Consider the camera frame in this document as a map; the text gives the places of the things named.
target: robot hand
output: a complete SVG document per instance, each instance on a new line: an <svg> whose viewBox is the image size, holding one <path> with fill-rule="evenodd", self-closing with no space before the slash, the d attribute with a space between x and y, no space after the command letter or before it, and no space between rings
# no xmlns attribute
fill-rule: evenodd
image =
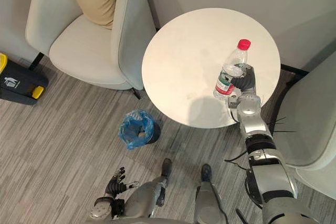
<svg viewBox="0 0 336 224"><path fill-rule="evenodd" d="M109 183L107 184L105 193L111 196L113 199L115 199L118 194L123 193L124 191L128 189L139 186L139 182L132 182L129 184L122 183L122 181L125 178L124 173L125 173L125 168L124 167L119 168L117 172L112 176Z"/></svg>
<svg viewBox="0 0 336 224"><path fill-rule="evenodd" d="M121 181L125 179L124 173L125 168L121 167L112 176L105 189L105 195L96 199L95 205L90 212L90 221L104 220L110 213L112 219L115 215L123 214L125 201L123 199L116 199L116 196L128 189L136 188L140 184L139 182L132 182L129 184L122 183Z"/></svg>
<svg viewBox="0 0 336 224"><path fill-rule="evenodd" d="M254 74L254 69L252 66L248 64L244 64L244 74L241 77L233 77L231 79L231 83L241 92L245 92L246 90L255 89L256 85L256 77Z"/></svg>

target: striped carpet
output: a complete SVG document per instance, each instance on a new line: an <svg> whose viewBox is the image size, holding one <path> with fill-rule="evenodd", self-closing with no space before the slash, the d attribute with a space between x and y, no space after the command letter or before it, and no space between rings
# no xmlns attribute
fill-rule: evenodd
<svg viewBox="0 0 336 224"><path fill-rule="evenodd" d="M163 115L145 91L138 101L130 91L92 86L60 72L47 57L37 71L50 85L35 106L0 100L1 224L81 223L118 167L125 166L126 182L144 183L160 174L165 157L172 159L173 173L156 217L193 222L199 171L209 163L230 223L240 223L235 208L249 223L262 223L261 211L245 193L245 172L223 162L245 148L238 125L210 130L181 125ZM281 71L277 90L263 107L266 121L291 77ZM118 128L134 109L151 113L162 134L155 144L128 151ZM238 163L247 167L246 156ZM298 187L299 198L321 223L336 223L336 201Z"/></svg>

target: round white table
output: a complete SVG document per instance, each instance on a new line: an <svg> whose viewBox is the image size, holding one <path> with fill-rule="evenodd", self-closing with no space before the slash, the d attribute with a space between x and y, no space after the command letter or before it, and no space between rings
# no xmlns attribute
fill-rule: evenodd
<svg viewBox="0 0 336 224"><path fill-rule="evenodd" d="M234 124L227 103L214 98L213 90L226 57L240 39L251 41L247 63L254 67L257 94L265 104L280 75L278 48L260 23L223 8L185 13L152 38L142 63L151 101L166 116L188 126Z"/></svg>

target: white chair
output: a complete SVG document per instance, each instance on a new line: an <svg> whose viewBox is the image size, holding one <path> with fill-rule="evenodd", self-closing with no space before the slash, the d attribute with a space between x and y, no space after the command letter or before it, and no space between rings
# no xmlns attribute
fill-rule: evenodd
<svg viewBox="0 0 336 224"><path fill-rule="evenodd" d="M274 142L299 181L336 199L336 52L282 101Z"/></svg>
<svg viewBox="0 0 336 224"><path fill-rule="evenodd" d="M147 0L117 0L112 30L88 21L76 0L31 0L26 26L28 43L58 69L118 90L143 89L142 59L154 34Z"/></svg>

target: metal arm segment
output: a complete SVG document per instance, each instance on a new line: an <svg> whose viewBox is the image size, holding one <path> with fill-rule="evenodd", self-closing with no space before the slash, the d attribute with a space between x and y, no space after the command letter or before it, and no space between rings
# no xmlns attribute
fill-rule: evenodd
<svg viewBox="0 0 336 224"><path fill-rule="evenodd" d="M296 200L296 183L261 118L261 102L256 94L253 68L247 65L246 74L241 78L232 78L231 83L242 92L239 97L230 97L228 105L237 112L240 132L249 155L250 169L246 172L248 189L251 196L263 205L264 223L318 223L310 217L309 209Z"/></svg>

